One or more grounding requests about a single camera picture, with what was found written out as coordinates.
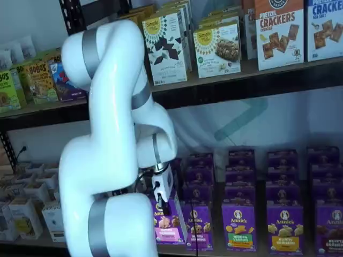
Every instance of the brand logo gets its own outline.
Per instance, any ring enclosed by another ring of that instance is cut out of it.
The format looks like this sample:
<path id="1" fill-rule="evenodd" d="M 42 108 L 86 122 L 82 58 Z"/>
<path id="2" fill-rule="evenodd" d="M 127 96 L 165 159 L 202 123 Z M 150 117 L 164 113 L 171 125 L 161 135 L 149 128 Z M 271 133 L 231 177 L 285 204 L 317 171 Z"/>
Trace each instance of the brand logo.
<path id="1" fill-rule="evenodd" d="M 274 9 L 280 9 L 287 4 L 287 1 L 288 0 L 269 0 L 269 3 Z"/>

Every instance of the robotic arm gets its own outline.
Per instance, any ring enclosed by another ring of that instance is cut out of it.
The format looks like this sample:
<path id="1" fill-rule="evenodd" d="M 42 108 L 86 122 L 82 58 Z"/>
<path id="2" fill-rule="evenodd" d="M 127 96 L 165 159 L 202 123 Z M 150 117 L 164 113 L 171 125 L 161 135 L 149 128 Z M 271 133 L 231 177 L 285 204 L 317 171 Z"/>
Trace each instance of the robotic arm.
<path id="1" fill-rule="evenodd" d="M 91 134 L 72 139 L 59 166 L 65 236 L 72 256 L 157 256 L 150 200 L 130 193 L 95 201 L 94 195 L 132 185 L 138 167 L 155 166 L 156 200 L 173 185 L 168 161 L 176 156 L 173 124 L 155 103 L 143 66 L 144 41 L 131 21 L 117 21 L 70 36 L 62 48 L 69 79 L 91 83 Z M 134 125 L 157 132 L 135 138 Z"/>

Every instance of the cracker image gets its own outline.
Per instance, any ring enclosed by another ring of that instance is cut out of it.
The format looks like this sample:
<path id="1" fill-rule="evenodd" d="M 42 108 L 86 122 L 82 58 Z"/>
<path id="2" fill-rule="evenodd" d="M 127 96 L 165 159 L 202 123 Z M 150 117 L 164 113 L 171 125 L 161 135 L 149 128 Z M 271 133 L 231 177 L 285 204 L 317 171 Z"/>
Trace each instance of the cracker image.
<path id="1" fill-rule="evenodd" d="M 277 49 L 278 49 L 280 52 L 285 53 L 285 51 L 286 51 L 286 49 L 287 49 L 287 46 L 288 46 L 288 42 L 289 42 L 289 38 L 288 38 L 288 37 L 286 37 L 286 36 L 281 36 L 280 44 L 279 44 L 279 47 L 277 47 Z"/>
<path id="2" fill-rule="evenodd" d="M 243 232 L 246 232 L 245 226 L 240 225 L 240 226 L 235 228 L 235 234 L 236 235 L 240 234 L 240 233 L 243 233 Z"/>
<path id="3" fill-rule="evenodd" d="M 296 36 L 298 35 L 299 25 L 291 24 L 289 27 L 288 37 L 290 40 L 296 40 Z"/>
<path id="4" fill-rule="evenodd" d="M 343 32 L 343 24 L 337 23 L 334 27 L 330 39 L 333 41 L 339 42 Z"/>
<path id="5" fill-rule="evenodd" d="M 265 60 L 274 57 L 273 49 L 271 48 L 270 43 L 262 45 L 262 48 Z"/>
<path id="6" fill-rule="evenodd" d="M 332 26 L 332 20 L 328 20 L 322 24 L 323 27 L 323 37 L 327 38 L 331 36 L 332 31 L 333 31 L 333 26 Z"/>
<path id="7" fill-rule="evenodd" d="M 279 34 L 277 32 L 269 35 L 270 46 L 272 49 L 279 47 Z"/>
<path id="8" fill-rule="evenodd" d="M 323 35 L 323 31 L 316 32 L 314 34 L 314 39 L 315 39 L 315 47 L 316 49 L 322 48 L 326 46 L 325 43 L 325 37 Z"/>

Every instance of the granola bar box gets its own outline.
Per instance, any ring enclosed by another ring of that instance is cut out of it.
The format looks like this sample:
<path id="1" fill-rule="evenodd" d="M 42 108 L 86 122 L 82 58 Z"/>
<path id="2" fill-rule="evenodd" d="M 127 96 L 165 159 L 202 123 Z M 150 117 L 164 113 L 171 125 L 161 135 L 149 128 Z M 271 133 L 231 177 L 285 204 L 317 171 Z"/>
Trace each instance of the granola bar box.
<path id="1" fill-rule="evenodd" d="M 237 23 L 205 27 L 193 35 L 199 78 L 241 71 Z"/>

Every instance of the cracker box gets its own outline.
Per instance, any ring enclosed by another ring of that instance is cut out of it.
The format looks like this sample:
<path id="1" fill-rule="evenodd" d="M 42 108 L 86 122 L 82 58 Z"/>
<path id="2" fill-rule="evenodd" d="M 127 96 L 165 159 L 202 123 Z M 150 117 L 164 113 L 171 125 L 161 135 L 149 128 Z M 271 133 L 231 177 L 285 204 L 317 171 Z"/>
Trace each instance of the cracker box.
<path id="1" fill-rule="evenodd" d="M 26 106 L 25 94 L 16 69 L 0 71 L 0 112 Z"/>
<path id="2" fill-rule="evenodd" d="M 181 12 L 156 13 L 143 21 L 143 30 L 154 85 L 187 81 Z"/>
<path id="3" fill-rule="evenodd" d="M 187 250 L 212 251 L 213 229 L 211 212 L 206 202 L 190 203 L 182 207 L 187 228 Z"/>
<path id="4" fill-rule="evenodd" d="M 342 0 L 309 0 L 307 26 L 309 62 L 343 56 Z"/>
<path id="5" fill-rule="evenodd" d="M 304 62 L 303 9 L 299 0 L 255 0 L 259 70 Z"/>
<path id="6" fill-rule="evenodd" d="M 2 241 L 15 241 L 19 233 L 13 220 L 9 208 L 9 201 L 0 202 L 0 240 Z"/>
<path id="7" fill-rule="evenodd" d="M 168 203 L 170 213 L 164 215 L 155 198 L 151 198 L 156 243 L 158 245 L 184 245 L 187 239 L 187 229 L 176 191 L 171 192 Z"/>
<path id="8" fill-rule="evenodd" d="M 66 76 L 62 63 L 49 62 L 55 89 L 60 101 L 70 101 L 86 97 L 86 92 L 75 87 Z"/>
<path id="9" fill-rule="evenodd" d="M 65 242 L 61 204 L 56 201 L 45 204 L 42 214 L 53 242 Z"/>
<path id="10" fill-rule="evenodd" d="M 21 238 L 38 239 L 43 233 L 43 227 L 32 200 L 17 197 L 9 204 L 9 207 Z"/>
<path id="11" fill-rule="evenodd" d="M 315 207 L 317 256 L 343 255 L 343 201 L 321 200 Z"/>
<path id="12" fill-rule="evenodd" d="M 225 199 L 221 205 L 226 249 L 255 252 L 257 249 L 254 201 Z"/>
<path id="13" fill-rule="evenodd" d="M 205 27 L 194 32 L 199 78 L 241 71 L 240 42 L 236 23 Z"/>
<path id="14" fill-rule="evenodd" d="M 254 0 L 243 0 L 245 39 L 248 59 L 257 58 L 256 22 Z"/>

